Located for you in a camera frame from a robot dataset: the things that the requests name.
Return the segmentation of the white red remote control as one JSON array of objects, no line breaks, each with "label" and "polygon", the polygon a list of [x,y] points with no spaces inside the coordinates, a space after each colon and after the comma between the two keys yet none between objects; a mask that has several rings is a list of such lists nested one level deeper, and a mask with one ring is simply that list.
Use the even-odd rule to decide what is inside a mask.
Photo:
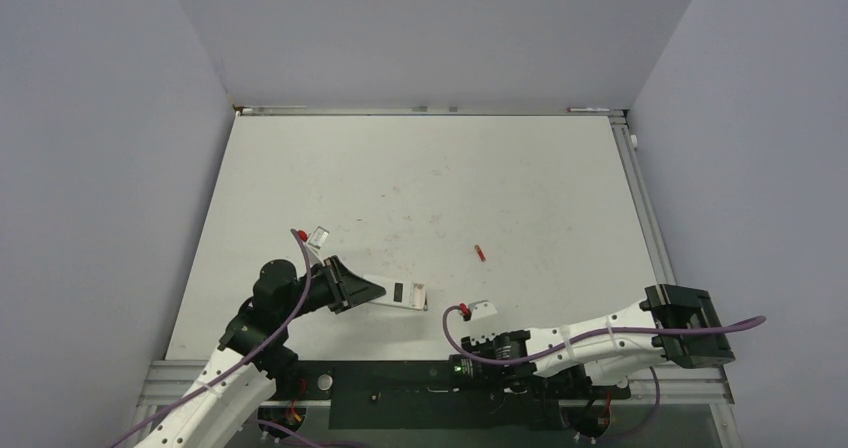
[{"label": "white red remote control", "polygon": [[365,275],[364,279],[385,289],[386,293],[369,304],[412,311],[427,311],[426,286],[423,283],[400,280],[377,275]]}]

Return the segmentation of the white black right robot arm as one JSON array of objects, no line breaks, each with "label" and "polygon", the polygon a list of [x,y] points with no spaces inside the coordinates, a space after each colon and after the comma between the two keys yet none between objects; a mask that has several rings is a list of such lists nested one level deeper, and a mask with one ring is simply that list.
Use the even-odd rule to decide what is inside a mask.
[{"label": "white black right robot arm", "polygon": [[467,337],[445,336],[469,377],[523,384],[565,374],[567,387],[589,396],[601,386],[624,383],[634,372],[663,363],[683,369],[720,367],[734,361],[727,335],[709,293],[655,284],[643,299],[588,321],[499,331],[493,303],[456,305]]}]

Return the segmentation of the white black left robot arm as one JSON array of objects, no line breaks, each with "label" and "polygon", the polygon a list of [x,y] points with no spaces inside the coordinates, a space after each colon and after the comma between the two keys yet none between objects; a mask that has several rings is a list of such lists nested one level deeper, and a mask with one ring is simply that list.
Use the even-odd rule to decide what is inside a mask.
[{"label": "white black left robot arm", "polygon": [[386,293],[335,256],[303,275],[288,260],[267,262],[200,374],[146,421],[150,432],[139,446],[225,446],[264,401],[296,389],[298,356],[285,345],[296,318],[321,309],[339,314]]}]

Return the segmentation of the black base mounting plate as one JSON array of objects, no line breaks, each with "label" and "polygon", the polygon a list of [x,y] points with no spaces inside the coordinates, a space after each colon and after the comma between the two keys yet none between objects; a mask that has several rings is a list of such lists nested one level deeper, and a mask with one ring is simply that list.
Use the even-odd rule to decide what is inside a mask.
[{"label": "black base mounting plate", "polygon": [[514,375],[453,355],[443,361],[300,361],[258,410],[293,431],[329,411],[331,429],[558,430],[607,414],[628,388],[596,386],[580,367],[551,377]]}]

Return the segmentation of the red orange battery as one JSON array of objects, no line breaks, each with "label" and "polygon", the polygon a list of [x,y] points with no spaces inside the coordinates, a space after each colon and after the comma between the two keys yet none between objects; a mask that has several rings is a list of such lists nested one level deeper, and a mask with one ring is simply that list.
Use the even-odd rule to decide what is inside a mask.
[{"label": "red orange battery", "polygon": [[487,258],[485,256],[482,248],[479,245],[474,245],[474,250],[475,250],[475,253],[477,254],[479,260],[481,262],[486,262]]}]

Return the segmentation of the aluminium back table rail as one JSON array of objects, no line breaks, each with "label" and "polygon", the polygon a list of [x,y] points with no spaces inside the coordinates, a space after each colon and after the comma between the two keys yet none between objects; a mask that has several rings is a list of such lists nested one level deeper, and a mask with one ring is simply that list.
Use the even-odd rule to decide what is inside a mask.
[{"label": "aluminium back table rail", "polygon": [[626,109],[407,106],[393,108],[317,108],[307,106],[234,106],[241,116],[606,116],[624,118]]}]

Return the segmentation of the aluminium table edge rail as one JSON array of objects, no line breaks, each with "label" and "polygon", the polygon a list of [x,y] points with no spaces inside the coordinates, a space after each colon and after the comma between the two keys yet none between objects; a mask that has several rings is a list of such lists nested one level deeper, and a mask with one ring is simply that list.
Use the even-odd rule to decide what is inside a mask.
[{"label": "aluminium table edge rail", "polygon": [[612,133],[621,158],[657,282],[674,285],[676,283],[676,277],[673,272],[661,228],[639,166],[637,157],[637,140],[628,125],[626,114],[626,111],[615,111],[614,114],[609,117]]}]

